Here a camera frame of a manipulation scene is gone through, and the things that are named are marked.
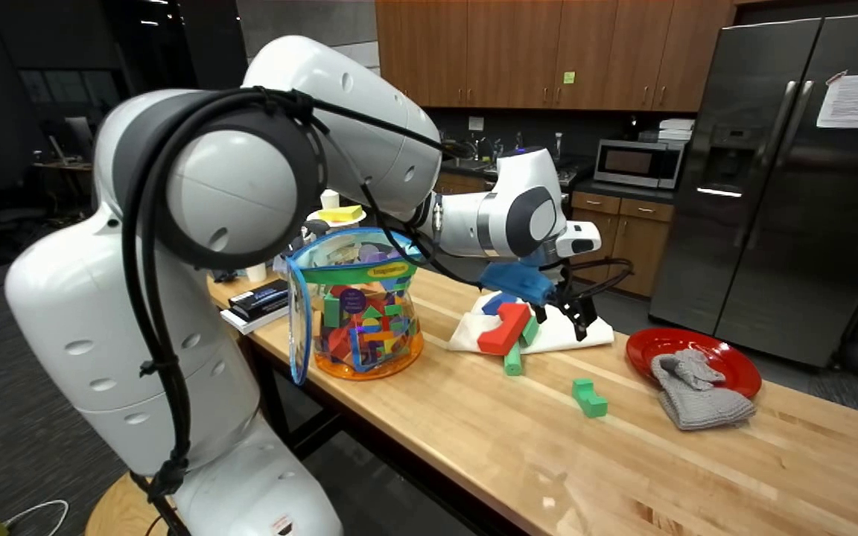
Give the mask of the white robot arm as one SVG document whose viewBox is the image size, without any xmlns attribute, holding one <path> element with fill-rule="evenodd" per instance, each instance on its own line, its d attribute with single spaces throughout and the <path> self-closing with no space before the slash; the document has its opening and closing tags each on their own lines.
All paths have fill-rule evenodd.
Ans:
<svg viewBox="0 0 858 536">
<path fill-rule="evenodd" d="M 344 536 L 323 482 L 260 410 L 207 276 L 286 257 L 317 199 L 368 205 L 429 257 L 548 264 L 603 243 L 561 208 L 542 150 L 485 193 L 441 193 L 441 133 L 383 74 L 280 35 L 232 89 L 119 101 L 94 151 L 97 212 L 7 272 L 43 370 L 183 536 Z"/>
</svg>

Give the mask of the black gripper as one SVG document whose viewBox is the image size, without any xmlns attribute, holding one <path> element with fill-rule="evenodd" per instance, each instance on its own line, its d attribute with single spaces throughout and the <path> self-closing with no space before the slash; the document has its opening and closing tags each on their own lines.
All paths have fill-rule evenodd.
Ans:
<svg viewBox="0 0 858 536">
<path fill-rule="evenodd" d="M 575 340 L 584 340 L 590 325 L 600 318 L 594 296 L 578 293 L 572 282 L 558 282 L 552 303 L 572 321 Z"/>
</svg>

